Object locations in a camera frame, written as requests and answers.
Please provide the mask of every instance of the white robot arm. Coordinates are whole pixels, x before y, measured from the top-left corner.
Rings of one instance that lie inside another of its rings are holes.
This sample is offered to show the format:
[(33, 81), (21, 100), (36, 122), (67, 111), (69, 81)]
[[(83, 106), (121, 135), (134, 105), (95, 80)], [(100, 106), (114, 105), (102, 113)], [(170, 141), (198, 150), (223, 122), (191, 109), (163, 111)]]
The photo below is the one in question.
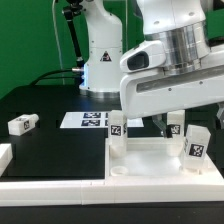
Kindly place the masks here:
[(83, 0), (81, 4), (89, 34), (89, 59), (84, 65), (81, 93), (97, 98), (119, 97), (122, 23), (105, 10), (103, 0)]
[(120, 60), (122, 110), (146, 117), (224, 101), (224, 47), (210, 48), (200, 0), (137, 0), (145, 41)]

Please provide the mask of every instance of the white platform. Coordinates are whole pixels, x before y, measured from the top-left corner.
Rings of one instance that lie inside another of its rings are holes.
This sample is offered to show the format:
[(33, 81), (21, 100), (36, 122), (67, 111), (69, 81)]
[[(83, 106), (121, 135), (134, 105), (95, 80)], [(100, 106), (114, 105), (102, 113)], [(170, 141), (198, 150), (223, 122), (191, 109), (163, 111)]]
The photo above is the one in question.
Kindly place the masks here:
[[(202, 174), (182, 171), (182, 140), (128, 139), (123, 159), (109, 158), (106, 142), (105, 179), (0, 183), (0, 206), (106, 204), (138, 202), (224, 201), (224, 180), (206, 156)], [(111, 176), (125, 166), (127, 176)]]

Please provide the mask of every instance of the small white cube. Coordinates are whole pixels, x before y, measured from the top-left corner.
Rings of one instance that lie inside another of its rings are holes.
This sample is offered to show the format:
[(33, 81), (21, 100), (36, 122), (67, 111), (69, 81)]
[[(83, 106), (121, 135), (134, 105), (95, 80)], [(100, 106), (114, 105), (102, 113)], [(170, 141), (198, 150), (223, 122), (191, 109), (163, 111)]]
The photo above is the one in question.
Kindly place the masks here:
[(10, 135), (22, 135), (35, 127), (35, 123), (39, 120), (38, 115), (24, 114), (8, 122)]

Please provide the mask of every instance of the metal cylinder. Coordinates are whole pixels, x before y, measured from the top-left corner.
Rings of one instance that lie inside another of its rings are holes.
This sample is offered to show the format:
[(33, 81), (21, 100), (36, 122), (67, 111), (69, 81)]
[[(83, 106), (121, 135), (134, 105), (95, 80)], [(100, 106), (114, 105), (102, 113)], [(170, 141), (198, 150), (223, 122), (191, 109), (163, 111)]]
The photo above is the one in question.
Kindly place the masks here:
[(200, 58), (209, 53), (205, 36), (205, 23), (146, 36), (146, 40), (160, 40), (165, 49), (166, 75), (179, 75), (200, 68)]

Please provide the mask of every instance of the black table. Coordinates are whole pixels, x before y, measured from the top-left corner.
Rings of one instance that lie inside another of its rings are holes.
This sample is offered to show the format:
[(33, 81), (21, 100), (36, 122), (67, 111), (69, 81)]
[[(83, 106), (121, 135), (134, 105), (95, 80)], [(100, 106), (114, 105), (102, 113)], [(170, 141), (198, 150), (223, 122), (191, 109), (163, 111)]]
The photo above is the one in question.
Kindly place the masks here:
[[(0, 181), (104, 178), (107, 129), (59, 127), (66, 112), (112, 109), (120, 109), (119, 100), (80, 96), (74, 86), (14, 89), (0, 100), (0, 143), (13, 146), (13, 160)], [(186, 124), (209, 128), (208, 154), (222, 171), (224, 132), (213, 128), (217, 109), (210, 105), (187, 110)], [(35, 129), (20, 137), (9, 136), (9, 120), (33, 113), (40, 117)], [(150, 117), (143, 123), (144, 128), (129, 128), (129, 137), (160, 136)], [(222, 202), (197, 202), (0, 208), (0, 223), (223, 223), (223, 206)]]

